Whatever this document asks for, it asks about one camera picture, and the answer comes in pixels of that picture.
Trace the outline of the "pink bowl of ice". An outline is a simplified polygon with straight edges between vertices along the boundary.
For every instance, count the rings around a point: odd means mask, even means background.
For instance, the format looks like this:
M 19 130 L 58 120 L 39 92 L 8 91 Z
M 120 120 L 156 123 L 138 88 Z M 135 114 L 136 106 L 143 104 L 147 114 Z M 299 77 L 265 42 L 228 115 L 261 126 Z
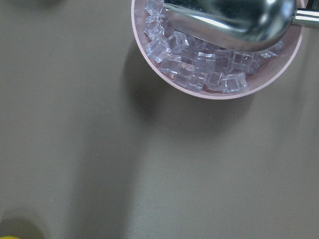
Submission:
M 154 60 L 150 59 L 145 51 L 145 46 L 149 43 L 145 33 L 145 18 L 148 13 L 144 7 L 146 5 L 145 0 L 133 0 L 131 1 L 131 22 L 132 29 L 135 36 L 137 46 L 143 55 L 145 61 L 149 64 L 152 70 L 160 77 L 167 85 L 175 88 L 180 92 L 184 92 L 194 97 L 209 99 L 209 100 L 230 100 L 237 99 L 251 95 L 261 89 L 267 87 L 275 80 L 277 80 L 290 66 L 294 60 L 299 48 L 301 46 L 305 28 L 301 26 L 291 26 L 287 33 L 284 35 L 284 46 L 281 51 L 281 55 L 278 57 L 269 58 L 265 61 L 258 72 L 254 75 L 247 77 L 248 86 L 238 93 L 224 94 L 215 91 L 203 90 L 201 92 L 194 92 L 189 89 L 183 88 L 175 84 L 170 77 L 163 74 L 160 71 L 160 65 Z

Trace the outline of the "metal ice scoop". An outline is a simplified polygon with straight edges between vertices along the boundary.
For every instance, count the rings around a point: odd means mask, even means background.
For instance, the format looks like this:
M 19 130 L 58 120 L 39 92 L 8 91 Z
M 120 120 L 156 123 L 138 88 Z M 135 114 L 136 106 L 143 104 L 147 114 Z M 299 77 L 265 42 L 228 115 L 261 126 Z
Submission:
M 319 2 L 298 7 L 295 0 L 166 0 L 174 29 L 239 52 L 257 52 L 277 43 L 292 25 L 317 28 Z

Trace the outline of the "yellow lemon near bowl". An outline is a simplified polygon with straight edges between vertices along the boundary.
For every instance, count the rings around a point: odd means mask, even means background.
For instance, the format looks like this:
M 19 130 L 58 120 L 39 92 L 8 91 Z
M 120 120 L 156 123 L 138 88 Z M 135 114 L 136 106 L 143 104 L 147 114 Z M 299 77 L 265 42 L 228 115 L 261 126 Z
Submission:
M 3 237 L 0 237 L 0 239 L 20 239 L 20 238 L 17 238 L 14 236 L 3 236 Z

